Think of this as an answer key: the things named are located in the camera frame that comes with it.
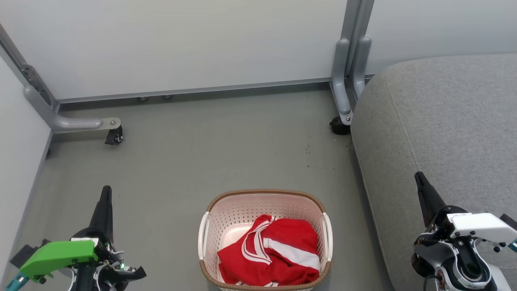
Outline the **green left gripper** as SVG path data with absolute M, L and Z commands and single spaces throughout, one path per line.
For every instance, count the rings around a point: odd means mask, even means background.
M 113 237 L 111 186 L 104 186 L 89 227 L 67 241 L 44 240 L 40 247 L 24 246 L 19 252 L 19 271 L 28 279 L 42 281 L 60 269 L 79 271 L 82 265 L 96 268 L 114 263 Z

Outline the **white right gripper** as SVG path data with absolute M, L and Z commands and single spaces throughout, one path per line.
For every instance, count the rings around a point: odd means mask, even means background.
M 416 172 L 414 177 L 424 225 L 428 227 L 446 204 L 423 172 Z M 471 236 L 493 243 L 513 243 L 517 237 L 516 220 L 505 213 L 500 217 L 489 212 L 447 213 L 444 227 L 450 238 Z

